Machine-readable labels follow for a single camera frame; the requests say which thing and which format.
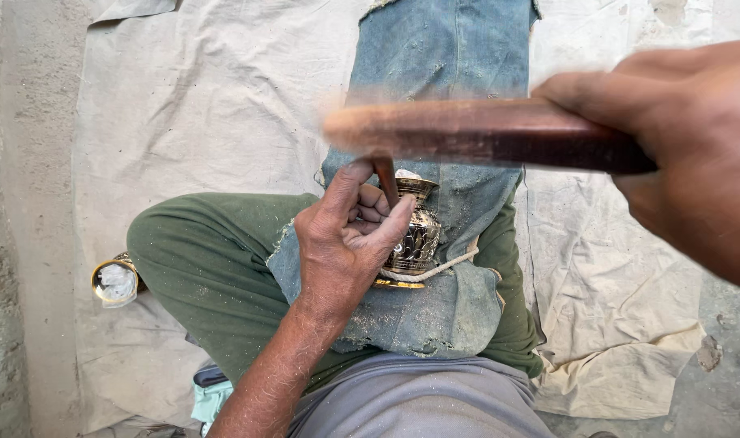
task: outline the denim cloth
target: denim cloth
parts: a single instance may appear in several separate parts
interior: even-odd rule
[[[346,103],[525,97],[531,0],[400,0],[365,15]],[[330,148],[321,167],[329,185],[350,154]],[[443,225],[435,263],[461,256],[500,212],[521,170],[395,161],[440,184],[428,203]],[[369,183],[377,184],[373,176]],[[291,226],[267,261],[289,303],[300,291],[299,244]],[[501,316],[497,277],[469,261],[421,289],[370,288],[333,345],[366,344],[422,357],[461,359],[481,352]]]

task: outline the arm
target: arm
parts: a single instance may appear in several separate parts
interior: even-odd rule
[[[238,382],[209,438],[286,436],[308,378],[403,237],[413,213],[412,195],[389,211],[383,192],[363,184],[371,174],[364,161],[345,166],[324,197],[297,214],[300,295]]]
[[[658,172],[615,176],[652,233],[740,285],[740,41],[640,52],[533,92],[635,135]]]

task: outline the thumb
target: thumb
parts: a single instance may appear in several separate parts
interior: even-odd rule
[[[389,216],[381,222],[381,225],[374,232],[365,236],[369,244],[384,256],[400,243],[400,240],[408,231],[408,225],[411,223],[411,216],[416,207],[416,197],[413,195],[404,195],[400,202],[394,206]]]
[[[613,177],[616,188],[627,198],[629,214],[653,234],[667,238],[659,179],[659,172]]]

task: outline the hairy forearm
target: hairy forearm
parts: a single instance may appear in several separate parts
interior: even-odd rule
[[[308,378],[345,324],[317,317],[295,300],[219,412],[209,438],[285,436]]]

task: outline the brass vase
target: brass vase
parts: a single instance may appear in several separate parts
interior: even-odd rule
[[[395,180],[398,195],[416,196],[416,208],[411,223],[408,224],[408,232],[392,249],[392,253],[383,264],[383,269],[396,274],[423,274],[428,270],[435,255],[441,228],[435,213],[424,205],[424,201],[439,185],[436,182],[419,178],[395,178]],[[376,279],[375,284],[404,288],[423,288],[424,286],[421,283],[406,283],[384,277]]]

